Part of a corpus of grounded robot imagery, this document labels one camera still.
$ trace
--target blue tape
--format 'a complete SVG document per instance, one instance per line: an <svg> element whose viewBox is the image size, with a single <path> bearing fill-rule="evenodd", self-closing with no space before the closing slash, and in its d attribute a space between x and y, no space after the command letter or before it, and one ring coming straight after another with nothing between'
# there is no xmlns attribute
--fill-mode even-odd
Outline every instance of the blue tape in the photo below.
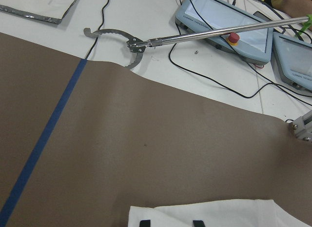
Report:
<svg viewBox="0 0 312 227"><path fill-rule="evenodd" d="M75 72L73 73L70 81L68 82L66 89L64 90L57 106L55 107L47 125L45 126L40 138L37 141L33 151L31 152L23 170L21 171L19 178L17 179L13 189L11 190L10 196L6 200L1 212L0 212L0 227L5 227L7 224L19 198L27 184L27 181L33 172L36 163L47 144L50 135L57 124L60 115L62 114L63 109L84 69L86 66L87 60L81 59Z"/></svg>

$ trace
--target silver pole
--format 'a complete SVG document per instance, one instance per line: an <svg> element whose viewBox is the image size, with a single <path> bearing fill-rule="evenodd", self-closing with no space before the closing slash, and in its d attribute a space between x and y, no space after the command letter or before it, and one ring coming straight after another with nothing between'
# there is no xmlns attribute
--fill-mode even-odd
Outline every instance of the silver pole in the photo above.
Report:
<svg viewBox="0 0 312 227"><path fill-rule="evenodd" d="M209 37L214 37L214 36L221 36L221 35L226 35L229 33L246 32L246 31L251 31L251 30L256 30L256 29L272 28L272 27L295 24L295 23L303 23L303 22L307 22L308 20L309 20L309 17L299 17L299 18L279 20L279 21L260 22L260 23L247 24L247 25L241 25L241 26L230 27L230 28L215 29L215 30L210 30L208 32L203 32L203 33L191 33L191 34L178 35L178 36L154 38L154 39L149 39L143 42L130 43L128 44L128 46L130 48L140 48L140 47L154 47L154 46L160 46L160 45L168 45L168 44L174 44L174 43L179 43L179 42L184 42L184 41L191 41L191 40L204 39L204 38L209 38Z"/></svg>

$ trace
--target red emergency stop button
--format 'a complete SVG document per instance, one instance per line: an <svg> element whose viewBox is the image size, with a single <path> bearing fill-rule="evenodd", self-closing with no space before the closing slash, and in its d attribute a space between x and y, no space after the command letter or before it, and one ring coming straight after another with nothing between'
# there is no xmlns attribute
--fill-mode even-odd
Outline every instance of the red emergency stop button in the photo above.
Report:
<svg viewBox="0 0 312 227"><path fill-rule="evenodd" d="M239 41L239 35L237 33L230 33L227 40L230 45L237 45Z"/></svg>

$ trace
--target brown mat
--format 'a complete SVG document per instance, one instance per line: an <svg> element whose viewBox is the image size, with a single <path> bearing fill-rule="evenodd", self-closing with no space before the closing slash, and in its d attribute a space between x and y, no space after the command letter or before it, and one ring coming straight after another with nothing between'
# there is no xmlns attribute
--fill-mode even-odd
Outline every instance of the brown mat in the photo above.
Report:
<svg viewBox="0 0 312 227"><path fill-rule="evenodd" d="M79 58L0 33L0 208Z"/></svg>
<svg viewBox="0 0 312 227"><path fill-rule="evenodd" d="M130 205L233 198L312 225L311 161L282 120L88 62L7 226L122 227Z"/></svg>

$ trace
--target red button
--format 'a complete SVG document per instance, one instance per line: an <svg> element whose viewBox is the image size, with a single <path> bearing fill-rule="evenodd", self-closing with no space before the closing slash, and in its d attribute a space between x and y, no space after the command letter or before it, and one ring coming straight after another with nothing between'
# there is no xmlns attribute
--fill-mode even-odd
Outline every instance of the red button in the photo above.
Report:
<svg viewBox="0 0 312 227"><path fill-rule="evenodd" d="M239 41L239 35L237 33L230 33L228 39L229 42L236 44Z"/></svg>

